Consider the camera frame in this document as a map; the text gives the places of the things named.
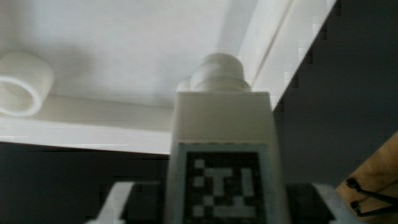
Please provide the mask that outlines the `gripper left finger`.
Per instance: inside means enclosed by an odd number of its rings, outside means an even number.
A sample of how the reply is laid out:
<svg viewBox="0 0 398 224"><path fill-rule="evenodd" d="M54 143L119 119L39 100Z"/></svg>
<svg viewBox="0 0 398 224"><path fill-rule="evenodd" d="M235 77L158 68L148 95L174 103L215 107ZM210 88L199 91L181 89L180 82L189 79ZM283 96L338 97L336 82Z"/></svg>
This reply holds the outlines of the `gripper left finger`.
<svg viewBox="0 0 398 224"><path fill-rule="evenodd" d="M121 216L133 186L133 182L117 182L114 184L98 217L87 224L126 224Z"/></svg>

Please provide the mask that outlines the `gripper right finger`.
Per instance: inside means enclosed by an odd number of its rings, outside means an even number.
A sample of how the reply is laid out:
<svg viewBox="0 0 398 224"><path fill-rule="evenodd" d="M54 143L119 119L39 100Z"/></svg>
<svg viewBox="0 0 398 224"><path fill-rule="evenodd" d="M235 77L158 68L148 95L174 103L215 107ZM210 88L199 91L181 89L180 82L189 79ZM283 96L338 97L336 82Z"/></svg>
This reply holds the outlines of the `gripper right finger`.
<svg viewBox="0 0 398 224"><path fill-rule="evenodd" d="M313 186L334 216L329 224L363 224L347 208L334 187L320 183L315 183Z"/></svg>

